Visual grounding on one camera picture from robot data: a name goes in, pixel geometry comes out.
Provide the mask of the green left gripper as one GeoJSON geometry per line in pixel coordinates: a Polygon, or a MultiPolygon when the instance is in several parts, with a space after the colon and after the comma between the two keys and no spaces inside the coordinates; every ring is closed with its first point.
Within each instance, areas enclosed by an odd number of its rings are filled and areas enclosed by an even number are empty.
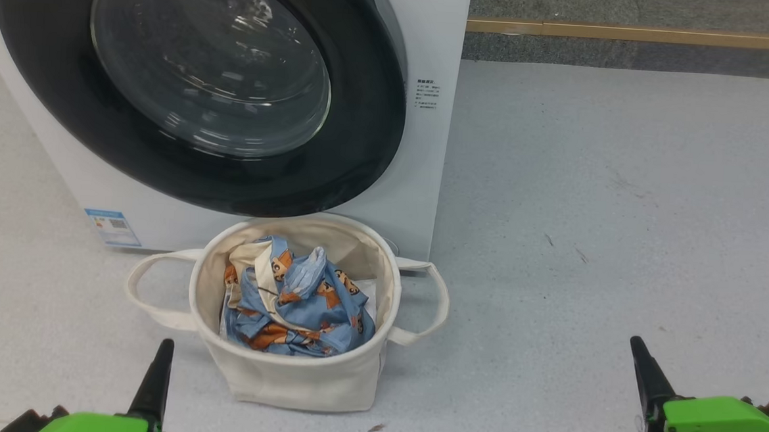
{"type": "Polygon", "coordinates": [[[73,413],[52,420],[38,432],[162,432],[173,355],[174,340],[162,340],[126,416],[73,413]]]}

